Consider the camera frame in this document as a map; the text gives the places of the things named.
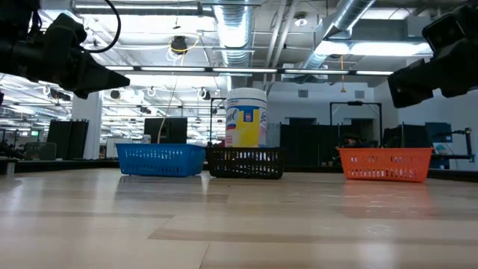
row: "ceiling light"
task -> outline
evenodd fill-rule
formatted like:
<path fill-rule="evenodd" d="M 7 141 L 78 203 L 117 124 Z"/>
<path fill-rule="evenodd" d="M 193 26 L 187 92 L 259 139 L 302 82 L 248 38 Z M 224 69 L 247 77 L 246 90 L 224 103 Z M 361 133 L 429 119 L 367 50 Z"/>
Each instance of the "ceiling light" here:
<path fill-rule="evenodd" d="M 106 67 L 111 71 L 133 71 L 134 67 Z"/>
<path fill-rule="evenodd" d="M 122 9 L 135 9 L 135 10 L 161 10 L 161 9 L 170 9 L 171 7 L 166 7 L 162 5 L 153 5 L 153 4 L 145 4 L 145 5 L 133 5 L 133 4 L 115 4 L 114 6 L 117 10 Z M 77 4 L 75 9 L 109 9 L 110 7 L 104 4 Z M 175 6 L 174 9 L 178 10 L 197 10 L 197 7 L 192 6 Z"/>
<path fill-rule="evenodd" d="M 52 91 L 50 90 L 50 87 L 45 86 L 43 87 L 43 94 L 44 95 L 49 95 Z"/>
<path fill-rule="evenodd" d="M 213 48 L 213 52 L 248 52 L 254 53 L 254 49 L 235 49 L 235 48 Z"/>
<path fill-rule="evenodd" d="M 21 131 L 21 132 L 26 132 L 30 131 L 30 128 L 6 128 L 7 131 Z"/>
<path fill-rule="evenodd" d="M 213 72 L 259 72 L 259 73 L 275 73 L 277 69 L 273 68 L 213 68 Z"/>
<path fill-rule="evenodd" d="M 10 106 L 15 112 L 19 112 L 19 113 L 26 113 L 26 114 L 34 114 L 35 111 L 30 109 L 30 108 L 26 108 L 26 107 L 21 107 L 21 106 L 18 106 L 18 105 L 11 105 Z"/>
<path fill-rule="evenodd" d="M 148 96 L 149 97 L 153 97 L 156 95 L 156 90 L 154 89 L 154 87 L 151 87 L 148 89 Z"/>
<path fill-rule="evenodd" d="M 290 74 L 307 74 L 307 75 L 347 75 L 349 71 L 346 70 L 327 70 L 327 69 L 286 69 L 285 73 Z"/>
<path fill-rule="evenodd" d="M 322 41 L 314 50 L 318 55 L 346 55 L 349 54 L 349 46 L 346 43 Z"/>
<path fill-rule="evenodd" d="M 352 55 L 413 56 L 426 50 L 426 45 L 405 42 L 360 42 L 350 49 Z"/>
<path fill-rule="evenodd" d="M 294 19 L 296 20 L 294 24 L 298 27 L 302 27 L 307 24 L 307 19 L 305 19 L 305 12 L 296 13 Z"/>
<path fill-rule="evenodd" d="M 143 71 L 162 72 L 204 72 L 204 67 L 141 67 Z"/>
<path fill-rule="evenodd" d="M 391 75 L 392 71 L 357 71 L 357 75 Z"/>

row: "white canister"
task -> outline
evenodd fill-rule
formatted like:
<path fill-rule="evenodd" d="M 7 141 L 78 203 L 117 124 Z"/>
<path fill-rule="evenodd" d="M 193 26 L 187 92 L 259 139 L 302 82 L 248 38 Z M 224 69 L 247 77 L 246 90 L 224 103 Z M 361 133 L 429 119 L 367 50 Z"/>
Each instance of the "white canister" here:
<path fill-rule="evenodd" d="M 266 93 L 255 88 L 229 91 L 226 100 L 226 147 L 266 146 Z"/>

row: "plastic basket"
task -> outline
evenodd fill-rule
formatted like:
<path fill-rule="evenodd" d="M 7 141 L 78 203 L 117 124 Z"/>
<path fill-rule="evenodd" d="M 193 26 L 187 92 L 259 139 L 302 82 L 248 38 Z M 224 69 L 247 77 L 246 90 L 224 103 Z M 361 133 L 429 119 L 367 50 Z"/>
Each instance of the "plastic basket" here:
<path fill-rule="evenodd" d="M 279 148 L 208 148 L 208 164 L 221 178 L 280 179 L 284 173 Z"/>
<path fill-rule="evenodd" d="M 194 176 L 202 172 L 205 150 L 187 144 L 118 143 L 123 174 L 140 176 Z"/>
<path fill-rule="evenodd" d="M 433 148 L 339 149 L 348 179 L 424 182 Z"/>

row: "ventilation duct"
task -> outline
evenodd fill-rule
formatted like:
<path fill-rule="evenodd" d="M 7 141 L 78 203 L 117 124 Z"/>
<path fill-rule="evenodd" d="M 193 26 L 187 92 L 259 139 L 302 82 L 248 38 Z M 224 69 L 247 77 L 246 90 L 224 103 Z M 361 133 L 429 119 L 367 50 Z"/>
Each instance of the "ventilation duct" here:
<path fill-rule="evenodd" d="M 220 45 L 230 51 L 223 51 L 223 62 L 227 67 L 249 67 L 250 53 L 241 51 L 248 49 L 252 30 L 252 8 L 237 5 L 214 6 L 217 18 L 217 35 Z M 245 87 L 246 78 L 231 77 L 232 88 Z"/>
<path fill-rule="evenodd" d="M 308 90 L 298 90 L 299 98 L 308 98 Z"/>
<path fill-rule="evenodd" d="M 321 29 L 321 39 L 337 34 L 340 31 L 350 31 L 374 2 L 375 0 L 341 0 L 338 2 L 337 11 L 333 14 L 332 24 L 329 25 L 325 31 Z M 312 52 L 300 68 L 317 69 L 323 64 L 327 57 L 328 55 L 319 55 Z"/>
<path fill-rule="evenodd" d="M 356 90 L 355 91 L 356 99 L 365 99 L 365 91 L 364 90 Z"/>

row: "metal frame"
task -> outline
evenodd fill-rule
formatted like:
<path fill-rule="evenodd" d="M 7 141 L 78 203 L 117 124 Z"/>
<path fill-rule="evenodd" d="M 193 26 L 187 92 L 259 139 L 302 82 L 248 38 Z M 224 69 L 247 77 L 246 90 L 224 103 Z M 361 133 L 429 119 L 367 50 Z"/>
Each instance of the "metal frame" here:
<path fill-rule="evenodd" d="M 330 116 L 330 126 L 333 126 L 333 115 L 334 113 L 332 112 L 332 106 L 333 105 L 349 105 L 349 106 L 363 106 L 363 105 L 376 105 L 379 107 L 379 125 L 380 125 L 380 130 L 379 130 L 379 145 L 382 145 L 382 136 L 383 136 L 383 121 L 382 121 L 382 103 L 379 102 L 361 102 L 361 101 L 352 101 L 352 102 L 330 102 L 329 103 L 329 116 Z"/>
<path fill-rule="evenodd" d="M 213 102 L 215 100 L 226 100 L 224 97 L 219 97 L 219 98 L 211 98 L 211 110 L 209 111 L 209 142 L 212 143 L 212 111 L 213 109 Z"/>
<path fill-rule="evenodd" d="M 342 70 L 342 69 L 295 69 L 280 67 L 172 67 L 172 66 L 106 66 L 120 74 L 146 75 L 237 75 L 237 74 L 291 74 L 291 75 L 363 75 L 388 77 L 392 71 Z"/>
<path fill-rule="evenodd" d="M 475 154 L 473 154 L 473 149 L 471 147 L 471 128 L 465 128 L 465 130 L 457 130 L 453 132 L 443 133 L 440 135 L 464 135 L 465 136 L 465 143 L 466 143 L 466 155 L 460 154 L 452 154 L 452 155 L 432 155 L 434 159 L 443 159 L 443 160 L 469 160 L 471 163 L 475 162 Z"/>

